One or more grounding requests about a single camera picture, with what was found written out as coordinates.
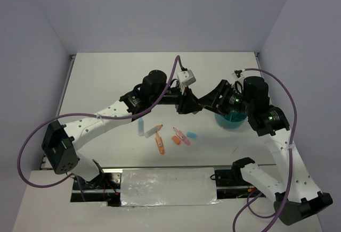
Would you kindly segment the blue eraser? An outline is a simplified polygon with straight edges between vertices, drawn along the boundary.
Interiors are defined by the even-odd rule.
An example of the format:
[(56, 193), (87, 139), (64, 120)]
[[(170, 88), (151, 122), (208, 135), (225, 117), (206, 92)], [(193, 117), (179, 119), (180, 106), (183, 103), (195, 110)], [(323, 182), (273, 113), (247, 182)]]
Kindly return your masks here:
[(189, 132), (189, 131), (186, 133), (186, 136), (189, 137), (189, 138), (192, 138), (192, 139), (197, 139), (198, 138), (197, 134), (195, 134), (193, 132)]

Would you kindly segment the orange highlighter cap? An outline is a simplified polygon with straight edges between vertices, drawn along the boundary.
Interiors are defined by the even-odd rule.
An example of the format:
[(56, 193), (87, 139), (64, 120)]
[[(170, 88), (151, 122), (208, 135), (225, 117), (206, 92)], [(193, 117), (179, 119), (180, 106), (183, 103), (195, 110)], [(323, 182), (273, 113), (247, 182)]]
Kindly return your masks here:
[(181, 140), (177, 137), (177, 136), (173, 136), (172, 137), (172, 141), (176, 144), (176, 145), (180, 145), (181, 144)]

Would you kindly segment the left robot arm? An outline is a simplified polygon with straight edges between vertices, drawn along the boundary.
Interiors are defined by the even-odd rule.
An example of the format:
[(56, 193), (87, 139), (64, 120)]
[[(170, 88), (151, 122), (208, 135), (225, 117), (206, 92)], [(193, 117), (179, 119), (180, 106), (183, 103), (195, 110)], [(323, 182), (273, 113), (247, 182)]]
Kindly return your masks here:
[(73, 173), (85, 180), (93, 189), (104, 184), (103, 170), (93, 159), (78, 151), (88, 142), (119, 126), (139, 119), (158, 104), (174, 105), (177, 113), (188, 114), (202, 110), (199, 100), (189, 86), (196, 82), (191, 70), (177, 73), (175, 87), (172, 78), (160, 70), (152, 70), (133, 90), (105, 109), (80, 115), (74, 122), (61, 124), (54, 119), (47, 126), (42, 149), (55, 174)]

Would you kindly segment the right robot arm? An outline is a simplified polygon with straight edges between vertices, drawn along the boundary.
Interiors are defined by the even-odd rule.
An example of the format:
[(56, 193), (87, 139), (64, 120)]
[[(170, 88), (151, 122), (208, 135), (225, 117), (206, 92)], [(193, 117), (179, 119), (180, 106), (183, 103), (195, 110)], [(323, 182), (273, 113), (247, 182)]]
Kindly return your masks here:
[(243, 158), (232, 164), (232, 180), (243, 185), (255, 186), (280, 212), (279, 219), (287, 226), (315, 215), (330, 206), (333, 201), (313, 181), (294, 143), (290, 142), (293, 129), (283, 111), (271, 105), (269, 86), (263, 78), (250, 76), (243, 80), (239, 93), (226, 80), (199, 103), (219, 115), (232, 111), (245, 114), (252, 130), (256, 131), (269, 149), (282, 181), (264, 172), (251, 158)]

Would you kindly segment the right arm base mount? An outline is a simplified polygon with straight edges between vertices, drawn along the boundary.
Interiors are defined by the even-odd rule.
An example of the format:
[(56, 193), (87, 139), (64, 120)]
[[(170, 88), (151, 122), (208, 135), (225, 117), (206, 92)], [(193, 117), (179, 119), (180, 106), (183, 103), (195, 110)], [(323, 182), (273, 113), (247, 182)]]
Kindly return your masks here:
[(259, 192), (254, 185), (238, 179), (232, 169), (214, 170), (210, 179), (215, 182), (218, 200), (246, 198), (253, 191)]

